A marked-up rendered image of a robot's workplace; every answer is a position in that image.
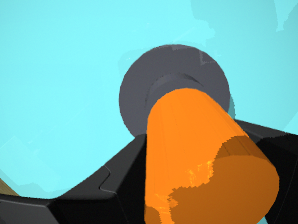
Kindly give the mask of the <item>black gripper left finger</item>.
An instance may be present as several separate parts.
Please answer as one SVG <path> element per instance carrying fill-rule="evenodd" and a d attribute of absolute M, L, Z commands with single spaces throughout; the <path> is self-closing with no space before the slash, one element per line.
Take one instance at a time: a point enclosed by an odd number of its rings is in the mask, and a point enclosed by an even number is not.
<path fill-rule="evenodd" d="M 148 135 L 137 135 L 59 197 L 0 193 L 0 224 L 146 224 L 146 153 Z"/>

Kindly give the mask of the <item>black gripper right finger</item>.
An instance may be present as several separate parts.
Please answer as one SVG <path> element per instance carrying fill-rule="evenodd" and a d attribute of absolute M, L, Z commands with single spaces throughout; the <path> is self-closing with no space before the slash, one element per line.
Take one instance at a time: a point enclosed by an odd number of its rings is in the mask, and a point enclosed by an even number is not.
<path fill-rule="evenodd" d="M 274 165 L 279 176 L 277 197 L 265 214 L 267 224 L 298 224 L 298 135 L 233 120 Z"/>

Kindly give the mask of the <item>orange knob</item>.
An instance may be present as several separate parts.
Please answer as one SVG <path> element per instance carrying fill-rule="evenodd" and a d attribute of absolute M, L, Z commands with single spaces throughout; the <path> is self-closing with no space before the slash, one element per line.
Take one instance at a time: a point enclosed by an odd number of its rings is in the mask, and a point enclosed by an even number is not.
<path fill-rule="evenodd" d="M 258 224 L 279 190 L 269 159 L 197 89 L 152 109 L 146 153 L 146 224 Z"/>

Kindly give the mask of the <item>grey round pedestal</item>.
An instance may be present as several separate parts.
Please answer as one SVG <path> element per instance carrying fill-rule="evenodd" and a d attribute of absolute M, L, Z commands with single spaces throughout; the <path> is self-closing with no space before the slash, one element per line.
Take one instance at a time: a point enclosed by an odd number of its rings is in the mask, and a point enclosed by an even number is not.
<path fill-rule="evenodd" d="M 150 113 L 158 100 L 185 88 L 208 93 L 229 111 L 229 80 L 208 53 L 182 44 L 164 44 L 142 53 L 120 85 L 118 107 L 126 129 L 134 137 L 148 135 Z"/>

